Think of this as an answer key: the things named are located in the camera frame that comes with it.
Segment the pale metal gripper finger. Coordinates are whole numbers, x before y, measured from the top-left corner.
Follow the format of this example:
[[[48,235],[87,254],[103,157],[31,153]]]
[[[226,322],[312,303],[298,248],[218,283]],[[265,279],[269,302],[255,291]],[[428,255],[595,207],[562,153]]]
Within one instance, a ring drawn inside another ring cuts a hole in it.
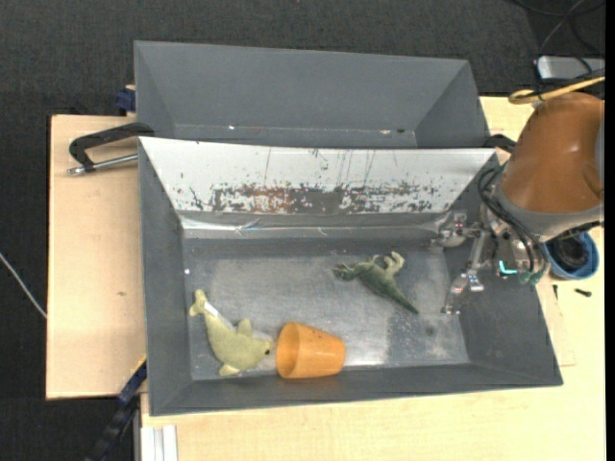
[[[484,291],[477,270],[464,270],[456,276],[449,287],[441,312],[446,315],[458,315],[471,295]]]
[[[434,244],[445,249],[455,248],[480,234],[480,222],[471,220],[466,211],[451,211],[438,221]]]

